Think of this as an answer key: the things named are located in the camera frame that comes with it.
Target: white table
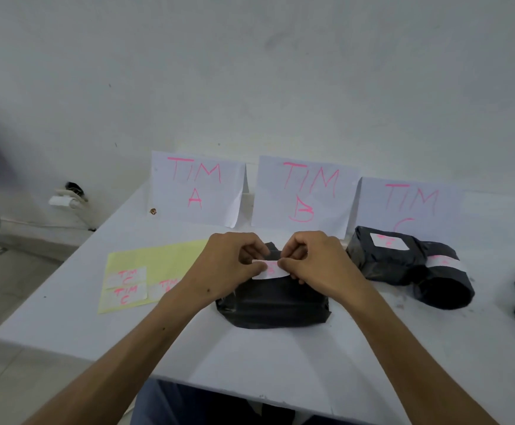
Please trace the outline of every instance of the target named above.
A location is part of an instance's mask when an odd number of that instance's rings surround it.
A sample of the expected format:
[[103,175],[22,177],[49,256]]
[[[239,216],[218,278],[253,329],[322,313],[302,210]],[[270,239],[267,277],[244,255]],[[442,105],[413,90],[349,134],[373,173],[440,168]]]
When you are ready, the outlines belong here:
[[[206,238],[223,227],[165,222],[146,212],[139,188],[0,327],[0,339],[96,360],[154,305],[97,314],[108,253]],[[236,230],[252,228],[244,196]],[[462,310],[428,307],[394,287],[378,289],[424,347],[501,424],[515,424],[515,198],[467,193],[453,244],[475,279]],[[280,247],[290,233],[255,230]],[[245,398],[372,424],[409,423],[364,336],[334,301],[324,325],[246,330],[214,305],[202,310],[155,376]]]

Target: black plastic wrapped package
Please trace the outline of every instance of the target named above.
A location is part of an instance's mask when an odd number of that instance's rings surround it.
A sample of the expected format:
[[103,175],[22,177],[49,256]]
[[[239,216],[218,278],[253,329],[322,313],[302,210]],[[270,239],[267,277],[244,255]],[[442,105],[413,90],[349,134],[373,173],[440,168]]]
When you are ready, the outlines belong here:
[[[267,243],[268,261],[277,261],[281,252]],[[290,276],[249,279],[225,298],[216,300],[218,311],[240,328],[290,328],[324,323],[330,316],[328,298],[309,285],[300,285]]]
[[421,242],[427,257],[426,273],[415,282],[415,298],[438,309],[466,307],[474,289],[458,255],[450,246],[433,241]]
[[356,227],[346,251],[368,280],[408,285],[424,273],[426,260],[413,236]]

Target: forearm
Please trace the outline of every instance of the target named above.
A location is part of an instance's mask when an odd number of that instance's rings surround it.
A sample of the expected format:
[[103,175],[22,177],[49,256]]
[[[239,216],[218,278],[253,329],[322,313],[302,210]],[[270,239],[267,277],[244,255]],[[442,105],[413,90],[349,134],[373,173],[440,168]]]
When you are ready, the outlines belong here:
[[118,344],[26,425],[116,424],[177,336],[200,310],[179,283]]
[[495,424],[490,415],[445,372],[375,289],[363,304],[348,295],[344,307],[374,351],[414,425]]

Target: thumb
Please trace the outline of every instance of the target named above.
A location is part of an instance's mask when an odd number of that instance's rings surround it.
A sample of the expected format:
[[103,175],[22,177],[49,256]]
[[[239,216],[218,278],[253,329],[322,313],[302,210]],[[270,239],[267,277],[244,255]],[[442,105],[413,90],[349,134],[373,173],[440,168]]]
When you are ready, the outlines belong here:
[[261,261],[256,261],[251,264],[243,264],[243,274],[245,276],[244,280],[251,279],[254,276],[257,276],[259,273],[267,270],[267,264]]
[[292,259],[292,258],[281,258],[278,261],[278,265],[279,265],[280,269],[285,270],[286,272],[288,272],[290,274],[294,274],[299,279],[301,279],[301,276],[299,273],[300,273],[300,268],[301,268],[302,264],[303,264],[303,261],[301,261],[299,259]]

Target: white paper sign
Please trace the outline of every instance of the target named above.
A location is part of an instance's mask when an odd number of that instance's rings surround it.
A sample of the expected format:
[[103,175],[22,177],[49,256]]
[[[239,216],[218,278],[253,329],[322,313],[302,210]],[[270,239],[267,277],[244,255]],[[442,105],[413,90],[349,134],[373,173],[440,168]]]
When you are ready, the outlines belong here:
[[116,288],[118,286],[133,285],[139,282],[145,282],[148,279],[148,268],[140,267],[138,269],[124,270],[113,274],[108,274],[104,280],[104,286],[107,288]]
[[384,236],[383,234],[370,233],[374,245],[380,248],[409,250],[409,247],[399,237]]
[[161,300],[161,297],[169,292],[173,286],[175,286],[181,279],[167,279],[162,280],[156,285],[149,286],[149,299],[150,300]]
[[454,185],[362,177],[355,225],[449,244],[462,198]]
[[246,165],[177,153],[151,153],[152,215],[233,228]]
[[346,165],[261,156],[252,226],[344,238],[358,178]]
[[466,271],[466,267],[458,259],[447,257],[445,255],[433,255],[427,257],[427,267],[452,267],[453,269]]
[[146,282],[136,285],[115,288],[102,292],[101,310],[109,310],[123,305],[133,304],[148,298],[148,284]]
[[257,276],[252,277],[254,280],[262,280],[262,279],[275,279],[279,277],[288,276],[289,273],[285,270],[282,270],[277,265],[277,261],[265,261],[263,259],[252,259],[252,262],[264,262],[267,264],[267,270],[262,271]]

